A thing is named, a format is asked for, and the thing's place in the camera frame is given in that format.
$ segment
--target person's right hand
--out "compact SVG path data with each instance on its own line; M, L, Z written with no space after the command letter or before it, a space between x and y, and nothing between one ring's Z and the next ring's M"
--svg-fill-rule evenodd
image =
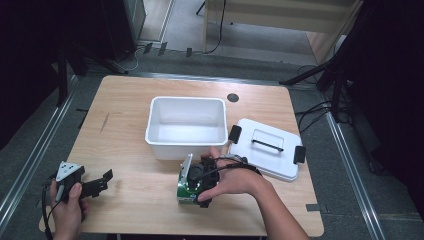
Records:
M221 156L221 153L215 147L211 147L208 154L202 155L202 157L212 157L214 159L219 156ZM234 163L234 161L218 160L216 165L219 168L231 163ZM226 193L248 193L254 196L257 192L257 188L262 184L271 184L259 174L242 168L223 169L219 171L219 176L219 183L214 188L202 192L198 197L199 202L203 202Z

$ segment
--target forearm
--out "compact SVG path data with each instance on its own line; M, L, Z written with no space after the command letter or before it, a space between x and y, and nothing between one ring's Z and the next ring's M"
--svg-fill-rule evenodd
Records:
M265 179L259 181L252 196L258 203L268 237L271 240L309 239L270 182Z

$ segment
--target gray carpet floor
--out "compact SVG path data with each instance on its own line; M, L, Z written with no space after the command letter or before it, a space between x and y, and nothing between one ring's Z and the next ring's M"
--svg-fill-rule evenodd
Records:
M178 51L166 51L165 55L158 56L157 49L152 49L148 54L139 52L138 55L139 65L130 71L129 75L178 74L206 76L216 81L278 85L279 80L296 76L301 67L211 55L186 58L185 53ZM73 101L1 239L44 238L38 229L41 217L41 186L57 169L59 163L67 159L72 149L79 132L78 126L85 116L84 112L77 109L89 109L102 78L112 75L102 66L91 61L88 61L88 64L90 70L85 77L78 77L79 83ZM120 64L132 68L136 62L134 59L127 59ZM289 91L295 112L305 111L323 101L321 93L310 83L304 82L290 87ZM22 126L9 145L0 151L0 173L4 179L0 185L2 198L25 164L43 127L47 125L55 110L56 100L57 92L54 92ZM318 114L307 116L301 127L306 126ZM354 127L349 124L342 124L341 127L352 155L355 156L358 171L380 218L386 238L424 239L424 224L405 187L390 175L377 176L371 173L368 169L367 154L360 145ZM318 203L326 209L321 213L325 232L316 239L372 239L326 118L317 121L302 133L301 137L308 149L307 159ZM83 234L82 239L106 239L106 235Z

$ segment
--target light wood surface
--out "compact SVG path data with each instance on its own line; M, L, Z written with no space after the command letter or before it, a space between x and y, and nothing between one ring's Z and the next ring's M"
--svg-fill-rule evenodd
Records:
M221 21L223 2L206 1L203 51L206 51L208 22ZM352 16L361 3L361 0L227 0L224 21L307 31L320 64L339 37L347 34L346 26L355 20Z
M229 93L240 100L231 103ZM214 97L225 101L230 129L242 118L298 134L288 90L280 86L105 77L68 162L85 166L83 181L113 169L109 189L89 199L84 232L181 235L266 235L260 211L249 195L224 195L208 209L176 200L181 161L158 161L145 142L151 100L156 96ZM269 179L309 236L323 234L307 163L292 183Z

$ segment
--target person's left hand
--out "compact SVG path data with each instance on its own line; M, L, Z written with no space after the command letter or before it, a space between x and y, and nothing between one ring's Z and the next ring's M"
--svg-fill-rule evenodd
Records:
M81 201L80 195L82 186L80 183L75 183L69 192L68 203L60 202L53 210L53 218L56 226L54 239L77 239L81 234L82 212L87 215L89 212L88 203L85 200ZM52 207L55 205L57 195L57 182L52 181L50 186L50 199Z

